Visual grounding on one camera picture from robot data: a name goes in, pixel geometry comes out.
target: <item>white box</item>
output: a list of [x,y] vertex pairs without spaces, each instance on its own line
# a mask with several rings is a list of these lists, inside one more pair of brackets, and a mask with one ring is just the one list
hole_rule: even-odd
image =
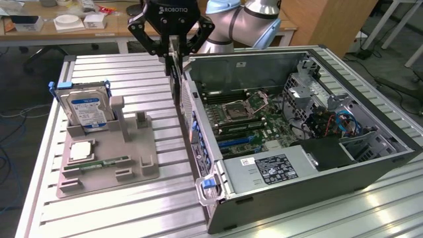
[[40,16],[10,16],[16,31],[37,32],[41,31],[44,21]]
[[84,19],[84,26],[86,29],[104,29],[105,24],[106,21],[102,14],[88,15]]
[[61,15],[53,20],[57,33],[85,30],[84,24],[77,16]]
[[359,31],[347,53],[357,53],[360,45],[361,46],[364,45],[365,40],[367,40],[367,35]]

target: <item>blue pci slot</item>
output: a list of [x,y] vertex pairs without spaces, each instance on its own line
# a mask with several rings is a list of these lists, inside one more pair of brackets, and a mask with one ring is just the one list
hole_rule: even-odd
[[252,135],[252,136],[248,136],[248,137],[237,139],[237,140],[221,142],[221,143],[217,144],[219,148],[228,147],[228,146],[232,146],[232,145],[240,145],[240,144],[249,143],[252,141],[253,137],[255,136]]

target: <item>aluminum extrusion table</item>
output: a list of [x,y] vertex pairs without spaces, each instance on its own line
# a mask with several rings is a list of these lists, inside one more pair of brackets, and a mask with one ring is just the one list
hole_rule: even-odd
[[[421,127],[368,87],[363,78],[327,49],[317,46],[313,49],[388,118],[423,145]],[[391,171],[364,190],[225,233],[208,235],[162,64],[156,57],[145,54],[66,59],[60,81],[89,82],[108,79],[112,94],[125,96],[125,116],[130,117],[134,111],[146,111],[150,115],[160,177],[117,189],[57,199],[56,184],[66,117],[53,101],[17,238],[339,238],[393,235],[415,237],[423,234],[423,158],[419,157]],[[321,82],[335,94],[343,92],[328,74],[321,74]]]

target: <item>hard drive label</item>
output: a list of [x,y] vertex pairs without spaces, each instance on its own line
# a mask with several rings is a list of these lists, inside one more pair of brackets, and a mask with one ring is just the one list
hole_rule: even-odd
[[269,185],[297,178],[295,169],[284,154],[257,159],[255,162],[265,184]]
[[100,99],[86,98],[72,100],[70,102],[81,126],[94,128],[105,125],[104,113],[98,109],[101,105]]

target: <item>robotiq logo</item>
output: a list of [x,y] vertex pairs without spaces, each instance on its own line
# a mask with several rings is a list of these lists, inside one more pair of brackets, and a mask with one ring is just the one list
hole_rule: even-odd
[[185,7],[160,7],[158,14],[164,12],[188,12],[188,9]]

